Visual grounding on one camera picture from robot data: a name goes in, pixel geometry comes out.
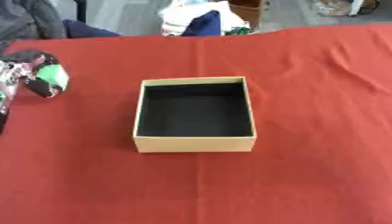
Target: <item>dark clothing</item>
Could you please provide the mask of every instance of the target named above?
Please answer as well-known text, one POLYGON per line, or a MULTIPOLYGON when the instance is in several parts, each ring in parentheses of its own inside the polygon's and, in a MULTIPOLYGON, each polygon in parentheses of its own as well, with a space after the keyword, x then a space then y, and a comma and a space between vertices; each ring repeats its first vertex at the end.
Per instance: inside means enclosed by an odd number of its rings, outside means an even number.
POLYGON ((64 20, 66 35, 70 39, 92 38, 92 37, 118 37, 120 34, 99 28, 91 27, 80 21, 64 20))
POLYGON ((46 0, 0 0, 0 41, 66 37, 59 14, 46 0))
POLYGON ((211 10, 201 17, 196 17, 186 27, 181 35, 183 37, 205 37, 221 35, 221 14, 217 10, 211 10))

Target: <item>green object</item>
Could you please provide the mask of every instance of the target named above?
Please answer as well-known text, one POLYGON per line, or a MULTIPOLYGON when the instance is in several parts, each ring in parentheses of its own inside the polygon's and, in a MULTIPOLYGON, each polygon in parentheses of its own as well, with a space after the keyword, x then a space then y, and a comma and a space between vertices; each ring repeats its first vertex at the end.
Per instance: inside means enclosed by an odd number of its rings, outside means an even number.
POLYGON ((0 91, 0 102, 5 99, 6 95, 3 91, 0 91))
POLYGON ((250 34, 250 29, 246 27, 237 27, 234 28, 232 31, 228 31, 225 35, 247 35, 250 34))
POLYGON ((65 91, 68 86, 69 76, 62 65, 44 66, 37 72, 37 77, 47 81, 52 87, 60 87, 65 91))

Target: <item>pile of clothes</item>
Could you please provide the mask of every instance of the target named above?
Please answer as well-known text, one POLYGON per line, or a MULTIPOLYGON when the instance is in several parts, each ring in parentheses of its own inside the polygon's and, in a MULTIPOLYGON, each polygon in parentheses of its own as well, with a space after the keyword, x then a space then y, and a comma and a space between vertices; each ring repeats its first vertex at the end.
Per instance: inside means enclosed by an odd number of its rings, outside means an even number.
POLYGON ((173 0, 159 12, 165 36, 210 36, 250 33, 249 22, 230 10, 228 1, 173 0))

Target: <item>table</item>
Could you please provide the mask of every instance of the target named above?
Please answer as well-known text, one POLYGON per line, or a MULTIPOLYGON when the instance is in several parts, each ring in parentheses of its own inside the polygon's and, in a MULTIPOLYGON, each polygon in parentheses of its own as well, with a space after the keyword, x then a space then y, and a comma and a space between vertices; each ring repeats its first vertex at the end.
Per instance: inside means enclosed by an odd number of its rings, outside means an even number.
POLYGON ((59 57, 68 92, 21 91, 0 137, 0 223, 392 221, 392 26, 261 35, 21 42, 59 57), (251 153, 141 155, 141 80, 246 76, 251 153))

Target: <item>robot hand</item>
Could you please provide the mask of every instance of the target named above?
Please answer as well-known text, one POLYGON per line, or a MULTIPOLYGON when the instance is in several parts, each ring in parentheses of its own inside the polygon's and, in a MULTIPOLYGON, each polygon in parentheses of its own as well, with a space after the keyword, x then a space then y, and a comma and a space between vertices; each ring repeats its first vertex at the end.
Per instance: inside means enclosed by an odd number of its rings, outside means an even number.
POLYGON ((59 61, 45 52, 26 50, 0 57, 0 133, 20 82, 32 92, 52 98, 67 89, 69 76, 59 61))

